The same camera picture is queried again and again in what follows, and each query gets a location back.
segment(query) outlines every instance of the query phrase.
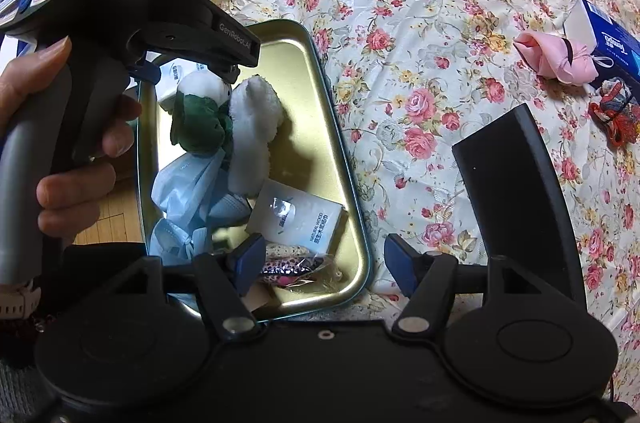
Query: white tissue pack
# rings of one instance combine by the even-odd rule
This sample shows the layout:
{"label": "white tissue pack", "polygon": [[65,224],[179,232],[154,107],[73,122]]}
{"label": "white tissue pack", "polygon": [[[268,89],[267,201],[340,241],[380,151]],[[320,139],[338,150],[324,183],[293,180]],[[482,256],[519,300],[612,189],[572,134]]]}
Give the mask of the white tissue pack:
{"label": "white tissue pack", "polygon": [[564,35],[591,50],[598,70],[594,88],[603,80],[622,77],[640,97],[640,43],[607,13],[588,0],[578,0],[564,21]]}
{"label": "white tissue pack", "polygon": [[270,243],[304,246],[316,255],[329,251],[342,205],[277,181],[264,182],[247,233],[261,233]]}

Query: wristwatch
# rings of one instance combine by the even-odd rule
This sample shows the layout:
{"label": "wristwatch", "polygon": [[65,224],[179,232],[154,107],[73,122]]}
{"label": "wristwatch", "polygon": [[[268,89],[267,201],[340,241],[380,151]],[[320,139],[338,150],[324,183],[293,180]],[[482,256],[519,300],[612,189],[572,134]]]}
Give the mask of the wristwatch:
{"label": "wristwatch", "polygon": [[41,290],[33,280],[16,289],[0,289],[0,320],[27,319],[37,309]]}

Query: human hand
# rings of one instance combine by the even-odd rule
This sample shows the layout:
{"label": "human hand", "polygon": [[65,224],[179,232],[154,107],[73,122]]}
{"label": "human hand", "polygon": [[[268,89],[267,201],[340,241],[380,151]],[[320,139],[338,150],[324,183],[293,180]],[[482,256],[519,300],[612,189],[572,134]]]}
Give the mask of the human hand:
{"label": "human hand", "polygon": [[[0,76],[0,137],[9,120],[28,95],[40,92],[53,81],[71,53],[69,38],[48,49],[15,58]],[[116,114],[102,137],[102,150],[117,158],[133,145],[133,132],[126,124],[139,116],[141,106],[123,96]],[[100,215],[98,201],[113,189],[115,171],[109,162],[47,176],[38,183],[36,196],[43,210],[38,217],[41,231],[65,243],[92,226]]]}

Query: metal screw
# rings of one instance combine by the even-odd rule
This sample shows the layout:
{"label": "metal screw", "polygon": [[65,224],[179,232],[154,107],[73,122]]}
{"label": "metal screw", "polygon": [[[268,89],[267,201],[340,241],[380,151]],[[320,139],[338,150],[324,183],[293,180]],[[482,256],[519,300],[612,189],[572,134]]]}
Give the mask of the metal screw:
{"label": "metal screw", "polygon": [[255,327],[255,323],[247,317],[229,317],[222,323],[222,327],[232,335],[239,335],[251,331]]}
{"label": "metal screw", "polygon": [[429,322],[422,317],[405,317],[398,321],[398,327],[405,333],[421,333],[429,329]]}
{"label": "metal screw", "polygon": [[335,333],[325,329],[324,331],[320,331],[318,333],[318,338],[320,340],[332,340],[335,337]]}

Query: cardboard box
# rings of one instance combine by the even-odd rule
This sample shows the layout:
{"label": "cardboard box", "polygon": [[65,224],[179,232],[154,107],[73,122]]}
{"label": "cardboard box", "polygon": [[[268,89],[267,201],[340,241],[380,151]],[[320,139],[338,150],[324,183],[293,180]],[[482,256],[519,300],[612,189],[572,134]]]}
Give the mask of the cardboard box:
{"label": "cardboard box", "polygon": [[564,22],[564,35],[592,50],[595,89],[603,80],[622,77],[640,100],[640,43],[625,28],[588,0],[578,0]]}

